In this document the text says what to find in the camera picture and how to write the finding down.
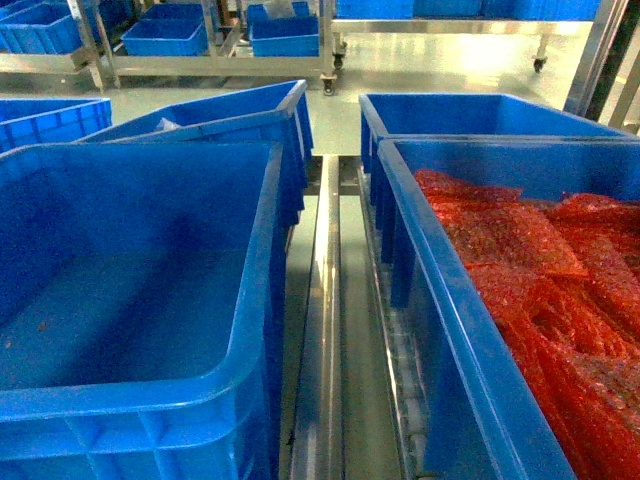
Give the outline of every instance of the metal post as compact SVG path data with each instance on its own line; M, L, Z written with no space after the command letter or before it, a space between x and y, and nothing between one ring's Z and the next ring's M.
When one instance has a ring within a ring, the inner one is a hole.
M326 155L318 198L291 480L344 479L340 337L340 160Z
M325 95L333 95L334 82L338 79L333 70L334 37L331 31L335 15L335 0L321 0L320 14L322 15L320 18L320 41L322 42L322 45L320 45L322 75L320 75L320 78L324 82Z
M602 0L564 110L585 116L629 0Z
M202 11L204 14L204 26L207 30L207 40L209 42L209 56L211 57L211 63L214 68L218 67L218 49L216 47L216 28L211 15L211 10L216 12L218 18L220 14L218 12L217 2L211 0L201 0Z
M100 89L100 92L104 92L107 75L100 61L100 54L98 53L96 42L93 38L89 21L87 20L87 12L84 8L83 1L67 0L67 4L71 10L71 16L78 27L82 44L89 51L89 71L91 72L93 83L96 88Z
M100 43L102 44L102 48L107 57L107 62L109 63L109 68L113 74L113 83L116 88L121 88L122 84L120 83L120 77L116 73L115 62L113 59L113 50L111 49L111 40L109 39L109 34L107 33L107 29L104 26L104 22L102 21L102 15L100 14L100 0L96 0L93 5L93 16L96 19L96 23L98 25L98 33L100 34Z
M627 77L627 83L625 83L624 88L622 89L622 93L620 94L620 98L618 99L618 103L613 110L611 120L609 121L610 127L622 128L624 126L624 121L629 114L629 109L631 108L631 104L633 103L633 99L636 97L639 88L640 53L638 53L638 56L633 63L633 67L631 67L631 72Z

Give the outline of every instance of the epoxy floor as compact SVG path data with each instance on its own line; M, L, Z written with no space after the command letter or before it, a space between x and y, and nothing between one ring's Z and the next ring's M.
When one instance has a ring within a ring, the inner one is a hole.
M349 44L337 93L325 97L322 83L309 78L308 101L316 154L357 155L360 145L358 95L366 92L503 92L562 108L585 37L554 37L549 61L541 74L533 71L539 37L469 35L348 35ZM640 48L634 42L634 55ZM619 94L628 73L620 73L614 87ZM121 90L111 89L114 121L147 113L168 103L208 97L236 89L281 81L268 78L153 78L125 79ZM0 74L0 96L99 96L88 74L26 76ZM638 108L632 114L638 115ZM608 119L611 107L603 120ZM283 478L288 448L285 443L293 419L293 403L302 340L308 285L315 197L296 230L289 253L287 358L283 415ZM385 363L375 315L370 311L365 283L366 245L359 199L341 202L342 285L344 322L345 455L349 480L396 480L398 461L385 383Z

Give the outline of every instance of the stainless steel rail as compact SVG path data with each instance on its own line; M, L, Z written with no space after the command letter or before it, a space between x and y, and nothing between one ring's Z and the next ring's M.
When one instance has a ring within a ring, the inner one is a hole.
M340 161L326 155L300 368L290 479L342 480Z

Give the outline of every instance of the stacked blue crate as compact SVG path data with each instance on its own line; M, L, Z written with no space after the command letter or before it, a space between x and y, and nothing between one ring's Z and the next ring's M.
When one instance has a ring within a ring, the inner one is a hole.
M288 227L304 209L313 139L307 82L285 82L178 103L108 128L83 142L255 141L284 145L282 215Z
M611 137L628 134L501 94L371 94L360 97L362 163L377 174L387 138L450 136Z

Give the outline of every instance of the crate rim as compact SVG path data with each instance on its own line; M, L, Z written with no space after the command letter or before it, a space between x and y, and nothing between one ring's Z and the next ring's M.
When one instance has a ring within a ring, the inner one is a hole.
M389 131L387 130L384 122L382 121L382 118L380 117L380 115L378 114L378 111L376 110L375 106L373 105L373 102L371 101L371 97L436 97L436 96L447 96L447 97L484 97L484 98L490 98L490 97L494 97L494 98L498 98L498 99L502 99L502 98L508 98L511 100L516 100L518 102L524 103L527 106L530 107L536 107L536 108L540 108L543 109L549 113L554 113L554 114L562 114L566 117L571 118L572 120L575 120L579 123L582 124L592 124L592 122L590 120L587 120L583 117L580 117L578 115L574 115L573 113L569 113L569 112L563 112L561 110L556 110L553 107L549 107L547 105L541 105L535 102L532 102L530 100L524 99L522 97L519 97L517 95L512 95L512 94L508 94L508 93L468 93L468 92L451 92L451 93L443 93L443 92L416 92L416 93L410 93L410 92L406 92L406 93L384 93L384 92L379 92L379 93L366 93L366 94L361 94L358 97L358 100L360 102L360 108L362 110L362 114L365 116L365 118L367 119L367 121L369 122L369 125L371 126L371 135L373 136L373 138L377 141L380 138L383 139L396 139L396 140L405 140L405 139L412 139L412 138L425 138L425 137L433 137L436 136L436 134L428 134L428 133L422 133L422 134L417 134L417 133L389 133ZM606 127L605 125L600 125L603 128L610 128L610 127ZM619 138L635 138L635 136L631 135L628 132L624 132L622 130L616 130L617 132L620 132L620 136ZM457 137L459 136L464 136L466 138L469 139L473 139L474 137L498 137L498 138L507 138L507 137L512 137L512 138L524 138L524 137L534 137L537 139L542 139L544 141L546 141L549 138L556 138L552 135L476 135L476 134L464 134L464 135L455 135ZM564 136L562 138L573 138L573 139L578 139L578 140L584 140L587 138L594 138L594 137L588 137L588 136Z
M135 25L133 25L129 30L127 30L123 35L122 35L122 39L125 40L133 40L135 41L142 41L142 42L148 42L148 41L153 41L155 42L159 42L159 43L175 43L175 42L188 42L189 40L193 40L196 35L198 35L202 29L204 29L204 21L201 21L200 23L196 24L197 20L189 20L189 19L183 19L183 18L176 18L176 19L158 19L158 18L146 18L146 19L140 19L138 22L135 23ZM183 23L183 24L192 24L195 29L193 31L193 33L188 37L188 38L144 38L144 37L130 37L129 34L138 26L141 24L149 24L149 23Z
M200 138L203 135L204 136L213 135L213 134L228 132L230 130L235 130L240 128L244 130L247 128L267 125L267 124L273 123L274 117L281 120L286 120L291 115L294 114L300 99L302 98L305 91L307 90L306 80L292 80L289 82L275 83L271 85L265 85L262 87L252 88L249 90L240 90L236 92L223 93L221 95L215 95L213 97L205 97L205 98L200 98L196 100L190 100L188 102L182 102L179 105L195 104L202 100L226 97L229 95L235 95L237 93L245 93L250 91L257 92L260 90L266 90L266 89L270 89L270 88L281 86L281 85L290 85L291 88L289 89L289 92L282 98L280 103L271 110L263 110L260 112L251 113L249 115L237 115L235 117L229 117L229 118L213 120L210 122L201 122L193 125L187 125L185 127L180 127L171 132L149 132L141 135L133 135L129 137L116 138L114 140L107 140L106 142L103 142L103 143L131 143L131 142L137 143L140 141L143 141L143 142L158 141L155 139L162 139L162 141L165 141L165 140L166 141L188 141L188 140ZM154 116L171 106L173 105L166 105L162 108L157 108L147 113L146 115L136 118L136 120ZM98 137L99 135L102 135L104 133L113 131L119 128L120 126L121 125L114 125L112 127L106 128L94 134L88 135L84 138L81 138L80 140L77 140L76 143L84 143L87 141L91 142L93 138Z
M59 18L58 20L56 20L55 22L51 22L51 23L47 23L46 25L34 25L32 23L11 23L11 22L7 22L7 20L11 20L12 17L15 17L17 15L22 15L25 12L28 12L30 10L34 10L37 8L42 8L42 7L59 7L60 5L66 5L66 4L61 4L61 3L56 3L56 2L42 2L42 3L37 3L29 8L25 8L24 10L19 10L17 12L12 13L11 15L7 15L6 17L0 19L0 26L11 26L11 27L30 27L30 28L36 28L36 29L44 29L44 28L50 28L54 25L57 25L60 22L64 22L65 20L67 20L69 17L71 17L71 11L69 11L68 15L64 15L62 18Z
M81 101L81 100L85 100L83 98L3 98L1 99L2 101L9 101L9 102L38 102L40 100L53 100L53 101ZM111 106L111 99L110 98L87 98L86 102L82 102L82 103L78 103L77 105L72 105L69 107L64 107L64 108L57 108L55 110L48 110L46 112L43 113L37 113L34 115L25 115L24 117L16 117L16 118L12 118L9 120L3 120L0 122L0 126L6 125L8 123L12 123L12 122L18 122L21 120L30 120L32 118L36 118L36 117L41 117L43 115L51 115L51 114L56 114L56 113L60 113L60 112L66 112L68 110L75 110L77 108L80 107L86 107L86 106L90 106L90 105L109 105Z
M179 142L166 143L176 148L192 148L190 145ZM266 141L193 144L193 148L207 148L211 152L224 151L227 148L245 150L247 145L256 150L263 150L268 154L268 160L244 262L245 266L252 263L255 267L250 274L247 274L247 270L243 267L232 335L236 328L240 328L236 321L249 325L252 319L264 318L265 315L264 305L268 295L268 282L263 273L269 270L270 243L277 223L276 209L273 206L277 204L278 199L283 149L277 142ZM0 162L6 162L10 157L24 152L47 150L52 147L75 150L96 148L91 144L70 143L24 146L1 154ZM116 147L118 146L104 144L97 148ZM155 149L158 148L158 144L137 143L129 145L128 148ZM255 235L257 231L265 233ZM261 290L257 295L247 293L257 290ZM247 302L248 295L254 297L250 303ZM251 374L259 362L262 350L247 347L262 342L262 329L247 328L247 331L247 335L242 336L240 340L230 341L227 354L218 365L196 377L0 391L0 405L2 405L0 423L70 416L166 411L206 403L238 386Z

